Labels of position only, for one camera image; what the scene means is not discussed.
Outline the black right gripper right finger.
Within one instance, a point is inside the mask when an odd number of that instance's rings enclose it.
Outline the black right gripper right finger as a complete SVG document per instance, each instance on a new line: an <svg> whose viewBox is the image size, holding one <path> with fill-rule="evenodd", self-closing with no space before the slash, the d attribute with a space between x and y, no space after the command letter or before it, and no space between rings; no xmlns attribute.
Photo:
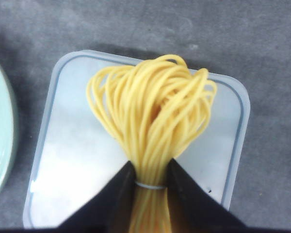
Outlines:
<svg viewBox="0 0 291 233"><path fill-rule="evenodd" d="M240 233L247 227L210 197L172 159L167 167L168 207L174 233Z"/></svg>

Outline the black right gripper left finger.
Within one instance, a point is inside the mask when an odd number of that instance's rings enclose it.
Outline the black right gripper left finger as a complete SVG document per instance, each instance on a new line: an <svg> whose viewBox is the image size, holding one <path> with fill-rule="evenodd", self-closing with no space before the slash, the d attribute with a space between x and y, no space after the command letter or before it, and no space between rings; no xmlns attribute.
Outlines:
<svg viewBox="0 0 291 233"><path fill-rule="evenodd" d="M59 225L60 233L127 233L133 206L135 171L131 162L103 189Z"/></svg>

